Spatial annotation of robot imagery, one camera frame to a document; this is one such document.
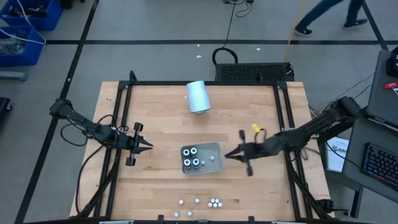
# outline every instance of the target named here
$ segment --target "blue crate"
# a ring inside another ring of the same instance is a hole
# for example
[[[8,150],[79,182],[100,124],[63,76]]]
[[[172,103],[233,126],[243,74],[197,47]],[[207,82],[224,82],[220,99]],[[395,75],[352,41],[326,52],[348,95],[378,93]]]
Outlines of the blue crate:
[[[11,35],[16,34],[19,30],[28,34],[27,39],[43,42],[43,39],[32,26],[0,27],[0,29]],[[9,38],[9,36],[0,32],[0,39],[5,38]],[[22,53],[0,55],[0,67],[35,65],[39,60],[42,48],[42,44],[26,42],[24,51]]]
[[[37,17],[28,17],[32,26],[36,28],[36,30],[54,30],[60,20],[62,15],[62,7],[58,0],[19,0],[23,6],[25,5],[42,5],[46,4],[47,6],[47,17],[46,18],[37,18]],[[15,6],[18,9],[19,6],[17,0],[8,0],[7,3],[0,11],[0,19],[4,19],[10,26],[23,26],[29,25],[24,17],[14,17],[8,16],[8,11],[10,6]]]

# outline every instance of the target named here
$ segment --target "black metal frame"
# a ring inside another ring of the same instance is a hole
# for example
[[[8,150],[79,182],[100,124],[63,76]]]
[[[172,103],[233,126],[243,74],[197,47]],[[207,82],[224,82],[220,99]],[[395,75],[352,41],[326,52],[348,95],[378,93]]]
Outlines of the black metal frame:
[[[131,100],[131,93],[132,93],[132,88],[134,85],[186,85],[189,83],[188,81],[176,81],[176,82],[140,82],[137,81],[135,75],[131,72],[130,73],[130,80],[129,81],[120,81],[118,85],[118,92],[116,93],[116,101],[115,101],[115,106],[114,106],[114,111],[113,115],[115,118],[118,117],[119,109],[120,109],[120,104],[121,104],[121,97],[123,94],[123,90],[127,89],[127,95],[126,95],[126,100],[124,102],[124,108],[123,108],[123,116],[122,116],[122,121],[121,125],[124,126],[127,123],[127,115],[128,115],[128,110],[129,110],[129,104]],[[282,128],[285,127],[284,124],[284,117],[282,113],[282,106],[280,103],[280,96],[279,96],[279,88],[282,89],[283,94],[284,94],[284,101],[286,105],[286,110],[287,110],[287,119],[289,120],[289,126],[291,128],[294,128],[294,119],[293,119],[293,113],[292,113],[292,108],[290,105],[290,99],[289,99],[289,93],[287,91],[287,84],[286,82],[265,82],[265,83],[259,83],[259,82],[205,82],[205,85],[253,85],[253,86],[272,86],[274,89],[274,96],[275,96],[275,105],[276,105],[276,110],[277,110],[277,115],[278,115],[278,121],[279,121],[279,126],[280,130],[282,131]],[[304,174],[304,169],[300,157],[300,153],[296,153],[295,155],[297,158],[296,163],[297,163],[297,173],[298,176],[300,177],[300,181],[306,186],[308,189],[308,185],[305,181],[305,174]],[[106,149],[106,153],[104,156],[104,163],[103,163],[103,170],[101,171],[101,180],[100,180],[100,185],[104,183],[105,178],[107,177],[108,173],[108,168],[109,168],[109,160],[111,157],[111,150]],[[290,154],[288,152],[284,152],[284,157],[285,157],[285,163],[286,167],[288,165],[291,166],[292,160],[290,157]],[[116,182],[118,178],[118,169],[119,169],[119,164],[120,164],[120,158],[121,158],[121,150],[117,150],[114,158],[114,162],[116,163],[117,169],[116,169],[116,175],[114,175],[112,181],[111,181],[111,186],[109,190],[109,198],[108,198],[108,203],[106,206],[106,214],[104,217],[100,216],[101,213],[101,197],[99,198],[95,209],[93,213],[93,217],[85,217],[85,218],[72,218],[68,220],[54,220],[54,221],[47,221],[47,222],[38,222],[38,223],[46,223],[46,224],[53,224],[53,223],[99,223],[103,221],[110,221],[111,220],[111,212],[112,212],[112,207],[113,207],[113,200],[114,200],[114,194],[116,190]],[[292,175],[288,172],[288,177],[289,177],[289,185],[290,185],[290,193],[291,193],[291,198],[292,198],[292,205],[293,205],[293,210],[294,210],[294,215],[295,215],[295,220],[296,222],[306,222],[306,223],[350,223],[350,222],[339,222],[335,220],[320,220],[320,219],[313,219],[312,216],[312,208],[307,202],[306,198],[304,199],[305,203],[305,209],[306,209],[306,218],[302,218],[300,215],[300,206],[299,206],[299,200],[297,198],[297,191],[296,191],[296,185],[295,182],[292,178]],[[200,223],[201,221],[165,221],[163,215],[158,216],[158,220],[134,220],[134,223],[158,223],[158,224],[163,224],[163,223],[170,223],[170,224],[176,224],[178,223]],[[254,224],[254,223],[270,223],[270,222],[257,222],[254,220],[254,217],[248,217],[248,221],[233,221],[233,222],[227,222],[227,221],[206,221],[206,223],[224,223],[224,224]]]

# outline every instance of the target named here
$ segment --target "wooden table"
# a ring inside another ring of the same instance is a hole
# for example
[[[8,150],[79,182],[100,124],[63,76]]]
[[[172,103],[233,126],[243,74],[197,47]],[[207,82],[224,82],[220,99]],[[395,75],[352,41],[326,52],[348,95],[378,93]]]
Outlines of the wooden table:
[[[102,83],[94,121],[112,114],[117,86],[117,82]],[[294,121],[300,126],[310,120],[303,83],[288,83],[288,87]],[[154,149],[137,155],[134,167],[124,165],[129,152],[123,151],[113,220],[156,220],[158,215],[164,215],[165,220],[174,220],[175,212],[180,213],[179,220],[247,220],[249,215],[254,215],[258,221],[294,220],[283,152],[252,161],[252,177],[247,177],[244,164],[231,159],[224,159],[221,172],[195,176],[182,173],[180,148],[184,145],[218,142],[224,154],[239,144],[239,129],[245,130],[247,140],[252,141],[253,123],[266,128],[269,136],[279,132],[271,86],[207,86],[206,89],[211,110],[191,114],[184,98],[187,94],[184,85],[133,86],[127,125],[133,127],[134,122],[142,123],[142,135]],[[285,111],[281,91],[280,95]],[[123,113],[121,104],[118,121]],[[85,158],[98,146],[97,142],[89,141]],[[314,140],[308,147],[318,150]],[[95,155],[82,173],[80,209],[98,188],[104,152],[103,149]],[[303,161],[303,166],[311,193],[316,199],[330,198],[319,155],[308,151],[308,156],[309,160]],[[304,217],[298,188],[297,192]],[[199,204],[194,202],[195,198],[201,200]],[[211,198],[219,198],[223,207],[208,208]],[[105,211],[107,199],[106,192],[101,213]],[[184,205],[178,203],[180,199],[185,201]],[[71,215],[76,214],[74,208],[73,205]],[[188,211],[193,212],[192,217],[187,216]]]

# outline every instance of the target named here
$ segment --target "computer keyboard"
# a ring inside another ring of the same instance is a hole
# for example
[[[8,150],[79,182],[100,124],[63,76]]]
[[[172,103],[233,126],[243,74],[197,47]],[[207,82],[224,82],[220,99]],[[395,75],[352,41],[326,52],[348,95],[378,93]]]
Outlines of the computer keyboard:
[[[398,191],[398,155],[367,143],[362,172]]]

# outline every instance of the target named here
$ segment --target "gray floor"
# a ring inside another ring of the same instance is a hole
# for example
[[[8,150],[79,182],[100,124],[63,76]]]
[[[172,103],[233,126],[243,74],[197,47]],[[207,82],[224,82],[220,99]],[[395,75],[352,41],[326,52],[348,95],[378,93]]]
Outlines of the gray floor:
[[[319,0],[307,1],[305,10]],[[93,0],[76,3],[65,11],[48,40],[78,40]],[[377,40],[369,24],[358,30],[341,29],[345,1],[315,21],[311,40]],[[398,40],[396,0],[368,1],[382,36]],[[202,40],[224,39],[232,6],[221,0],[101,0],[88,40]],[[287,40],[300,14],[299,0],[257,0],[245,18],[234,18],[230,39]],[[92,117],[101,82],[125,80],[134,70],[140,80],[214,80],[213,50],[220,45],[85,45],[78,62],[68,99],[79,112]],[[283,62],[286,45],[228,45],[240,62]],[[26,82],[0,80],[0,96],[11,98],[14,110],[0,134],[0,223],[14,221],[34,168],[51,117],[49,107],[59,97],[77,45],[46,45],[33,67],[2,68],[25,71]],[[307,98],[321,108],[356,82],[374,72],[379,45],[293,45],[289,61],[295,79],[305,84]],[[218,61],[231,62],[220,53]],[[355,96],[371,79],[347,93]],[[369,92],[357,98],[366,106]],[[57,126],[49,154],[26,217],[26,222],[67,218],[84,150],[63,142]],[[70,132],[71,138],[79,138]],[[353,191],[328,181],[338,206],[351,206]],[[364,193],[357,221],[398,223],[398,204],[368,190]],[[350,218],[338,214],[341,219]]]

